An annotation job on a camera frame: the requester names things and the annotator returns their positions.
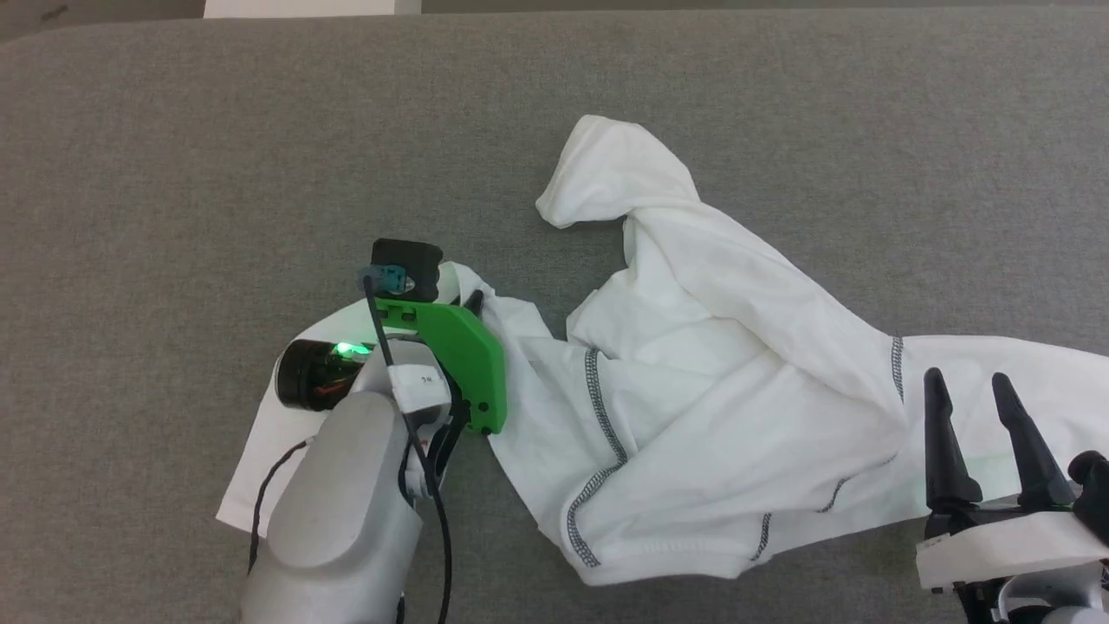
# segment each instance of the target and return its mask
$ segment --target green bracket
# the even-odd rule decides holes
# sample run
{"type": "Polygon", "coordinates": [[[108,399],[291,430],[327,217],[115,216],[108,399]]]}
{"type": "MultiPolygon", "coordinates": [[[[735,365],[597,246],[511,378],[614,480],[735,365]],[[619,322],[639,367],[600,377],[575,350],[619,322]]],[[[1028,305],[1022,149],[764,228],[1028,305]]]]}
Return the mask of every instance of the green bracket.
{"type": "Polygon", "coordinates": [[[505,349],[460,305],[375,297],[381,325],[413,330],[442,364],[470,403],[470,431],[500,433],[508,417],[505,349]]]}

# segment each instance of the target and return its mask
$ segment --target wire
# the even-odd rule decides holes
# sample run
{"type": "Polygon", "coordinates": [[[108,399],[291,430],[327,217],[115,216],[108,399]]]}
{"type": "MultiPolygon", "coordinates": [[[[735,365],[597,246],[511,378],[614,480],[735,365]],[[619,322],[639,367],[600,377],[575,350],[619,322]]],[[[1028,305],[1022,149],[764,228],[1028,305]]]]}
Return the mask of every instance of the wire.
{"type": "Polygon", "coordinates": [[[277,463],[274,464],[273,468],[269,469],[269,474],[267,474],[266,478],[262,480],[262,487],[258,488],[258,498],[255,499],[254,501],[254,523],[251,525],[251,562],[246,565],[247,574],[250,574],[251,571],[254,570],[254,562],[258,560],[258,545],[262,542],[262,539],[258,536],[258,525],[262,524],[262,499],[265,498],[266,495],[266,488],[269,487],[269,480],[272,480],[274,475],[277,474],[277,469],[283,467],[285,462],[287,462],[288,459],[293,457],[293,453],[296,453],[301,449],[307,447],[308,442],[311,441],[312,439],[309,438],[303,442],[298,442],[288,451],[285,451],[285,454],[282,456],[279,460],[277,460],[277,463]]]}
{"type": "MultiPolygon", "coordinates": [[[[374,320],[374,331],[377,334],[377,346],[381,350],[381,358],[385,359],[385,366],[393,366],[393,352],[389,350],[389,342],[385,339],[385,328],[381,327],[381,317],[377,314],[377,304],[374,301],[374,278],[370,275],[366,275],[362,280],[363,287],[366,291],[366,301],[369,304],[369,318],[374,320]]],[[[424,469],[424,481],[427,482],[427,490],[431,494],[431,500],[435,501],[435,511],[439,515],[439,528],[442,530],[442,602],[439,603],[439,624],[446,624],[447,622],[447,611],[450,608],[450,576],[451,576],[451,556],[450,556],[450,524],[447,522],[447,510],[442,507],[442,495],[439,493],[439,482],[435,478],[435,472],[431,470],[431,463],[427,460],[427,454],[424,453],[424,446],[420,444],[419,434],[416,433],[416,427],[413,426],[411,421],[406,415],[401,415],[400,420],[405,421],[405,429],[408,430],[408,442],[413,450],[416,451],[416,458],[419,459],[419,466],[424,469]]]]}

